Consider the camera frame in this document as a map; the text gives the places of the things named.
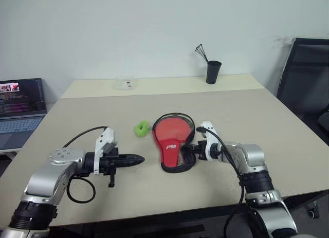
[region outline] beige tabletop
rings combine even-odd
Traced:
[[[139,154],[145,162],[118,169],[114,188],[107,187],[109,176],[91,175],[96,198],[82,205],[65,194],[52,226],[236,204],[240,187],[230,165],[198,160],[187,172],[169,174],[161,169],[152,136],[134,135],[133,127],[139,121],[153,123],[169,112],[186,113],[196,124],[211,121],[223,140],[258,144],[265,152],[273,184],[283,196],[329,188],[329,147],[264,88],[63,98],[0,178],[0,227],[9,223],[29,177],[49,153],[81,131],[99,125],[114,129],[120,153]],[[99,133],[81,137],[72,147],[93,151]],[[196,134],[193,143],[200,139]],[[71,187],[76,198],[91,195],[85,183],[74,182]]]

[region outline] laptop screen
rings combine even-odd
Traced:
[[[0,81],[0,117],[45,114],[42,80]]]

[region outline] green toy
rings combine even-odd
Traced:
[[[134,127],[134,132],[138,137],[145,137],[150,130],[150,125],[148,121],[141,121]]]

